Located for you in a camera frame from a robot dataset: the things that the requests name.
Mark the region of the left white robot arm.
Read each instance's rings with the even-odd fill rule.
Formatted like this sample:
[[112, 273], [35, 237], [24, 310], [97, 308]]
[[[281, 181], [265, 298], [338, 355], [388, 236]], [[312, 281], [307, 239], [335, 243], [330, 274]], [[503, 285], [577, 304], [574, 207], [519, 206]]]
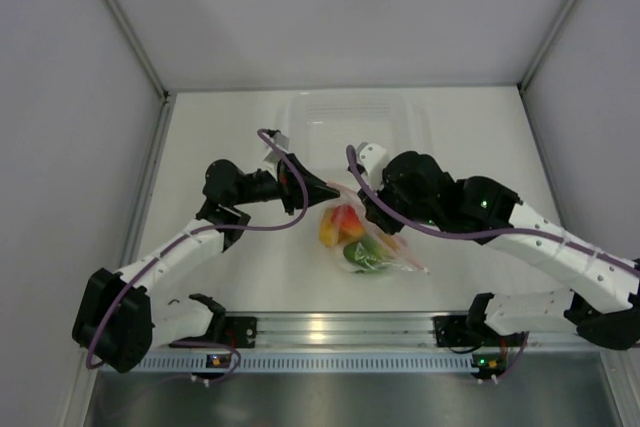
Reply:
[[253, 230], [240, 206], [280, 201], [300, 221], [308, 208], [340, 193], [287, 154], [273, 172], [244, 173], [229, 160], [217, 160], [205, 173], [203, 195], [195, 218], [164, 245], [130, 265], [114, 272], [100, 269], [89, 278], [72, 328], [73, 340], [87, 351], [88, 368], [107, 365], [127, 373], [156, 347], [183, 340], [219, 344], [227, 335], [220, 303], [200, 293], [163, 300], [163, 292]]

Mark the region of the clear zip top bag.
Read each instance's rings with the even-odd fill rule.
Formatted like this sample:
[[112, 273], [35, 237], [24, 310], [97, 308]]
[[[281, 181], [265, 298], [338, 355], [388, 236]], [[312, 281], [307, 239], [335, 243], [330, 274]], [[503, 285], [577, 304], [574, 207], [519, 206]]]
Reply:
[[324, 208], [319, 220], [318, 240], [334, 263], [355, 275], [402, 271], [429, 275], [401, 236], [384, 233], [365, 218], [365, 209], [355, 190], [336, 182], [329, 186], [339, 193]]

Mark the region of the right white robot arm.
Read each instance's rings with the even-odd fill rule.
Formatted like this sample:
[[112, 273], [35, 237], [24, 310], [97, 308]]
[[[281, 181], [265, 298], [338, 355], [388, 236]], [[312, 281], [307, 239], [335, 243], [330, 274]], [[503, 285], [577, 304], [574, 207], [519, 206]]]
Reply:
[[476, 295], [464, 320], [480, 344], [527, 333], [576, 335], [624, 351], [639, 342], [639, 263], [613, 256], [554, 224], [516, 192], [482, 176], [453, 179], [427, 154], [390, 158], [376, 144], [347, 150], [369, 222], [394, 235], [475, 242], [559, 283], [549, 292]]

